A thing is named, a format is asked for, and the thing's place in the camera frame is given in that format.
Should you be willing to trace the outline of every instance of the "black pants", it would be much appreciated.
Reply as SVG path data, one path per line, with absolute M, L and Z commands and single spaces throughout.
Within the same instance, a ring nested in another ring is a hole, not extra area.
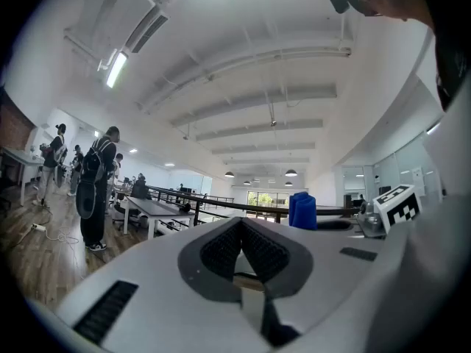
M 106 178 L 96 185 L 95 208 L 88 220 L 80 219 L 80 231 L 86 246 L 98 243 L 105 232 Z

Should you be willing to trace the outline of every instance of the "brick wall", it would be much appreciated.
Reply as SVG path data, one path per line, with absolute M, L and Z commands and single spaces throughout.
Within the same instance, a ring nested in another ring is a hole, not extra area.
M 15 106 L 7 92 L 0 89 L 0 148 L 24 150 L 29 133 L 35 125 Z M 20 170 L 19 164 L 9 157 L 3 157 L 2 165 L 8 166 L 7 176 L 15 181 Z

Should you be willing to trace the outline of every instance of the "power strip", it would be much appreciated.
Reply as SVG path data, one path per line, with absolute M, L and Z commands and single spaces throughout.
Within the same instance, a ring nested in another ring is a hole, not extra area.
M 45 232 L 46 231 L 46 228 L 42 225 L 38 225 L 38 224 L 33 224 L 31 226 L 31 230 L 39 230 L 40 232 Z

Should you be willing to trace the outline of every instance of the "person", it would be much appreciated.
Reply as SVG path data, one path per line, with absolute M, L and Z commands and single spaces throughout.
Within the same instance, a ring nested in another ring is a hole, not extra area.
M 119 169 L 121 167 L 121 161 L 123 160 L 123 154 L 118 153 L 113 161 L 113 172 L 109 174 L 107 192 L 106 192 L 106 212 L 108 214 L 108 206 L 110 205 L 111 193 L 113 192 L 113 187 L 115 185 L 115 179 L 119 178 Z
M 75 158 L 72 161 L 72 177 L 71 177 L 71 190 L 67 194 L 75 196 L 77 192 L 77 184 L 79 183 L 80 171 L 82 170 L 83 153 L 79 145 L 75 146 Z
M 106 173 L 114 170 L 113 160 L 116 156 L 116 145 L 119 142 L 119 129 L 115 126 L 110 127 L 105 135 L 96 141 L 97 148 L 102 149 L 103 164 L 105 166 L 105 175 L 95 184 L 95 206 L 93 213 L 88 219 L 80 219 L 80 231 L 82 232 L 85 247 L 91 251 L 101 251 L 107 248 L 102 242 L 105 232 L 105 208 L 107 195 L 107 176 Z
M 38 194 L 36 200 L 32 203 L 33 205 L 42 205 L 49 209 L 48 196 L 51 191 L 51 183 L 54 178 L 54 169 L 58 165 L 58 162 L 63 161 L 67 154 L 67 147 L 64 144 L 64 134 L 67 129 L 65 124 L 56 126 L 57 136 L 51 142 L 48 148 L 43 150 L 44 164 L 43 173 L 38 186 Z
M 180 186 L 177 187 L 177 191 L 182 192 L 182 188 L 183 188 L 183 183 L 180 183 Z M 179 196 L 177 196 L 177 200 L 175 200 L 175 202 L 178 203 L 178 204 L 180 203 L 180 197 Z
M 363 0 L 373 10 L 427 25 L 436 37 L 437 89 L 443 110 L 450 106 L 470 66 L 470 46 L 463 25 L 468 0 Z

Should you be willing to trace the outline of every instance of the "wooden floor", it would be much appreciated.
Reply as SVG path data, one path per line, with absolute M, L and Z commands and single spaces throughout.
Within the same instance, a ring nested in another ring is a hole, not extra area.
M 1 251 L 7 258 L 13 276 L 24 296 L 42 302 L 54 309 L 64 296 L 82 281 L 82 277 L 93 273 L 105 263 L 125 252 L 129 247 L 147 238 L 146 229 L 130 228 L 124 236 L 113 226 L 111 217 L 105 220 L 105 243 L 107 250 L 90 252 L 85 250 L 80 233 L 80 219 L 75 208 L 75 198 L 67 196 L 68 187 L 52 194 L 51 213 L 32 205 L 36 190 L 26 187 L 24 207 L 19 204 L 20 189 L 10 188 L 2 193 L 13 205 L 8 216 L 0 220 Z M 49 240 L 44 232 L 31 231 L 31 225 L 47 228 L 47 235 L 54 239 L 62 231 L 75 237 L 79 243 L 68 245 Z

